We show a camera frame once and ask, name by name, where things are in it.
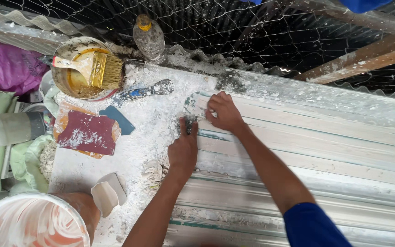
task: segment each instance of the wire mesh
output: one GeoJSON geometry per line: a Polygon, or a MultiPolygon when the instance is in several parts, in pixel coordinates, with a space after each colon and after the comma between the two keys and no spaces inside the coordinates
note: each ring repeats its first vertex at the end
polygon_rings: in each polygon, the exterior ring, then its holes
{"type": "MultiPolygon", "coordinates": [[[[294,7],[296,0],[0,0],[0,5],[132,35],[145,13],[167,44],[305,72],[381,40],[386,32],[294,7]]],[[[383,7],[395,14],[395,1],[383,7]]],[[[395,65],[348,79],[395,91],[395,65]]]]}

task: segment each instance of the work surface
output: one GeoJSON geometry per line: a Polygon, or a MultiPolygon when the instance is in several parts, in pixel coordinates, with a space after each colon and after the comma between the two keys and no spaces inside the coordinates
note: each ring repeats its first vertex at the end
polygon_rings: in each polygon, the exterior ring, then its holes
{"type": "MultiPolygon", "coordinates": [[[[193,104],[187,109],[201,114],[199,109],[205,108],[211,95],[205,91],[211,91],[217,82],[211,76],[144,67],[129,71],[126,81],[152,85],[170,79],[175,90],[122,105],[120,110],[136,130],[118,139],[113,156],[96,160],[69,149],[56,152],[50,192],[89,193],[99,178],[111,172],[125,184],[127,202],[100,220],[95,246],[123,243],[156,193],[185,99],[202,91],[192,97],[193,104]]],[[[266,94],[269,97],[236,95],[236,106],[245,121],[312,190],[354,246],[395,245],[395,114],[382,112],[381,107],[395,108],[395,99],[326,86],[323,91],[309,92],[307,87],[318,85],[306,83],[307,89],[301,90],[294,88],[294,81],[278,80],[286,82],[276,82],[277,89],[266,94]],[[279,97],[278,91],[293,93],[279,97]],[[309,93],[315,97],[310,102],[309,93]],[[357,95],[372,106],[352,112],[337,97],[345,94],[357,95]],[[328,97],[335,97],[336,105],[315,105],[328,97]]],[[[111,104],[67,100],[93,112],[111,104]]],[[[238,246],[288,246],[282,217],[241,144],[205,120],[199,124],[197,171],[179,195],[165,245],[211,239],[238,246]]]]}

